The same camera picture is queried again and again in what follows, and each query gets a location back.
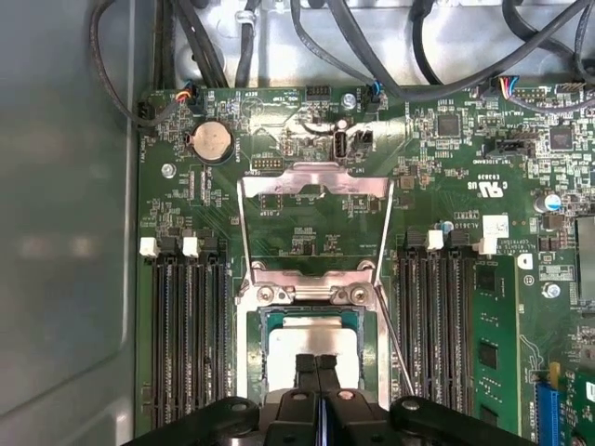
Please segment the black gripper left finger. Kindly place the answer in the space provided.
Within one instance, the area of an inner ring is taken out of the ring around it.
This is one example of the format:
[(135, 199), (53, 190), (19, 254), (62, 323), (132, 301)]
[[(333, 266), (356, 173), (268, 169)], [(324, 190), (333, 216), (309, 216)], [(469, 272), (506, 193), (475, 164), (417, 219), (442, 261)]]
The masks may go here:
[(263, 406), (242, 397), (218, 400), (132, 440), (134, 445), (313, 445), (318, 429), (318, 368), (296, 356), (295, 386)]

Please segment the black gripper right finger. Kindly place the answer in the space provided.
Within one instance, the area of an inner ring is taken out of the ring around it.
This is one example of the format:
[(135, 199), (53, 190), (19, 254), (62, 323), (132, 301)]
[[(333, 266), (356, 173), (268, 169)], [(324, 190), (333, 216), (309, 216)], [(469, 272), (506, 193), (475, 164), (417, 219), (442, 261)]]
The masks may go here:
[(320, 389), (335, 445), (530, 445), (497, 426), (416, 396), (385, 410), (358, 389), (340, 385), (333, 355), (320, 357)]

